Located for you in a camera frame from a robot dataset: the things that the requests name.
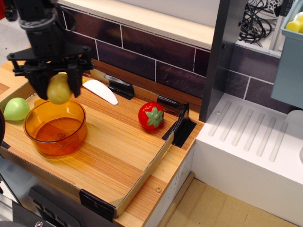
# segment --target white spoon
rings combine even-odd
[[[114,93],[103,83],[98,80],[91,79],[83,84],[83,86],[90,90],[91,92],[95,93],[97,96],[103,98],[104,100],[108,101],[112,105],[117,105],[118,100]]]

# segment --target orange glass bowl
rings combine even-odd
[[[46,156],[65,156],[76,151],[87,135],[83,106],[69,100],[62,105],[38,100],[24,120],[24,132]]]

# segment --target yellow object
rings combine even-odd
[[[63,104],[70,99],[72,91],[70,90],[67,79],[68,75],[65,72],[60,72],[50,79],[46,95],[52,103]]]
[[[293,21],[288,22],[286,29],[293,32],[303,33],[303,12],[298,13],[294,17]]]

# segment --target black clip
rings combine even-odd
[[[195,128],[197,123],[194,123],[189,118],[189,104],[182,104],[177,101],[167,99],[159,96],[157,102],[163,106],[168,107],[168,109],[179,112],[178,120],[171,126],[171,128],[165,133],[162,139],[167,140],[171,132],[175,133],[173,145],[181,148],[187,138],[189,137],[192,130]]]
[[[108,79],[109,81],[108,88],[112,92],[124,98],[127,98],[128,100],[131,100],[134,97],[134,88],[132,84],[124,80],[118,79],[116,77],[110,76],[108,74],[106,74],[104,78]]]
[[[115,207],[113,205],[97,198],[84,189],[80,190],[80,200],[83,206],[104,217],[106,220],[113,222],[115,213]]]

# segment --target metal frame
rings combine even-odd
[[[245,0],[220,1],[206,73],[200,121],[206,122],[224,94],[233,49],[239,38],[245,4]]]

